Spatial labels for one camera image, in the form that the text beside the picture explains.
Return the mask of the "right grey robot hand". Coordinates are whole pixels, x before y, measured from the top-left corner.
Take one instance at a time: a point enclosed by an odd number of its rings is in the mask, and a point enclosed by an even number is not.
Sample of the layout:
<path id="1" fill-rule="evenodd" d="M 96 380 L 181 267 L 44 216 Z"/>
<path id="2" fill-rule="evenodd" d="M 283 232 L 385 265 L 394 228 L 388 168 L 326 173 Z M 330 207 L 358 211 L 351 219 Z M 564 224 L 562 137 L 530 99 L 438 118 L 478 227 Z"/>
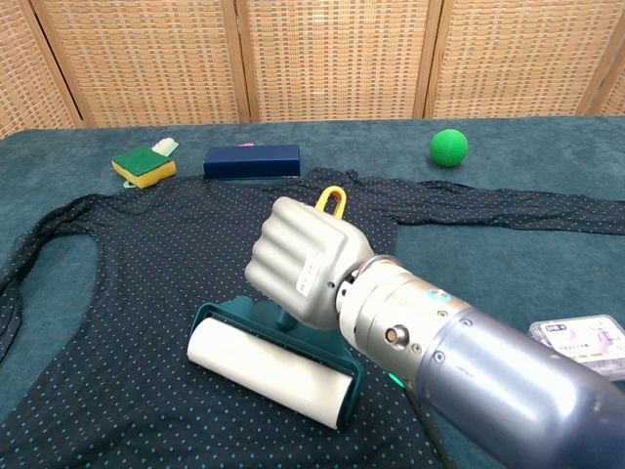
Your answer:
<path id="1" fill-rule="evenodd" d="M 338 327 L 339 286 L 373 255 L 354 225 L 282 196 L 262 225 L 244 274 L 295 320 L 329 330 Z"/>

